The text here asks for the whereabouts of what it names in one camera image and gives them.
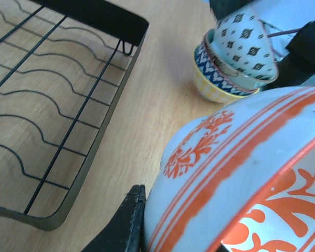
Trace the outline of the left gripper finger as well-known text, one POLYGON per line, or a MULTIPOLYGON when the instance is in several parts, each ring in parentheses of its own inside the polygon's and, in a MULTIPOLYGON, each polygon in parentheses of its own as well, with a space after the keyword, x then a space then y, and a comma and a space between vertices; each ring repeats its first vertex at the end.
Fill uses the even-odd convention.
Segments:
POLYGON ((145 186, 132 186, 108 224, 82 252, 139 252, 145 203, 145 186))

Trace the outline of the orange floral patterned bowl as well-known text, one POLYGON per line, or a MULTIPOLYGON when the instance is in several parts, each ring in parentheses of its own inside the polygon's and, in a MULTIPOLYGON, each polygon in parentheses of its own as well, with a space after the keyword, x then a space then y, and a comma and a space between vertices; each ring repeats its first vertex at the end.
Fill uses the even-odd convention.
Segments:
POLYGON ((315 251, 315 87, 191 121, 166 146, 143 251, 315 251))

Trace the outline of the black wire dish rack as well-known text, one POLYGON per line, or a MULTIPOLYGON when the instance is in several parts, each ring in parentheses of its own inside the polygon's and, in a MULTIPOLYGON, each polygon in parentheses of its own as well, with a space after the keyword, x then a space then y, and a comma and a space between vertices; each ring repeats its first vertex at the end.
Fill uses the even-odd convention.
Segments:
POLYGON ((65 221, 148 26, 107 1, 0 1, 0 226, 65 221))

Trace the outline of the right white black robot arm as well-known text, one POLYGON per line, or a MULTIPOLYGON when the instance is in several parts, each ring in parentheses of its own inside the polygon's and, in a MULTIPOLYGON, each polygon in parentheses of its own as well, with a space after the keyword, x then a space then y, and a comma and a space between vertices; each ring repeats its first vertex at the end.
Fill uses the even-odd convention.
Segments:
MULTIPOLYGON (((274 9, 275 20, 300 21, 308 11, 315 11, 315 1, 209 1, 217 20, 221 20, 244 6, 259 6, 265 14, 274 9)), ((315 75, 315 20, 298 30, 286 46, 288 54, 278 64, 279 77, 263 89, 301 86, 315 75)))

